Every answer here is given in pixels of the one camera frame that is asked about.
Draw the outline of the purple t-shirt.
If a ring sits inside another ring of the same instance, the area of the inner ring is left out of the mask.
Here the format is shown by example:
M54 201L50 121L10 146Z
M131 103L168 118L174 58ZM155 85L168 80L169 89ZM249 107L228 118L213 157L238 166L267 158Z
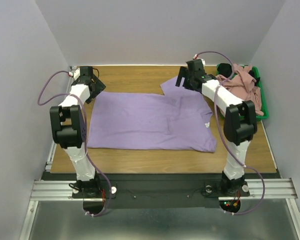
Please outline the purple t-shirt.
M160 85L162 94L102 92L96 97L87 146L121 150L195 150L213 153L213 115L201 93Z

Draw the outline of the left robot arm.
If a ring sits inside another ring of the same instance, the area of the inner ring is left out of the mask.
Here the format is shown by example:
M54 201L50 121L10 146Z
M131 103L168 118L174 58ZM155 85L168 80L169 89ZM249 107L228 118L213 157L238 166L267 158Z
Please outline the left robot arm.
M69 74L73 79L69 94L61 104L49 110L52 138L68 155L76 172L76 182L69 186L73 198L99 198L103 190L95 167L87 153L87 116L83 105L89 104L106 86L92 66L80 66Z

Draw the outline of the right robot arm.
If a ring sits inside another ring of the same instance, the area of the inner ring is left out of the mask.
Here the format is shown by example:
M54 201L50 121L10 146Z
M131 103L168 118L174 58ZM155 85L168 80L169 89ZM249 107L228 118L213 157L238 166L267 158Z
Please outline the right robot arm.
M232 195L245 185L247 150L258 129L255 105L235 96L212 74L207 74L202 59L193 59L186 64L186 67L180 67L175 85L201 93L224 113L220 137L227 150L227 159L218 191Z

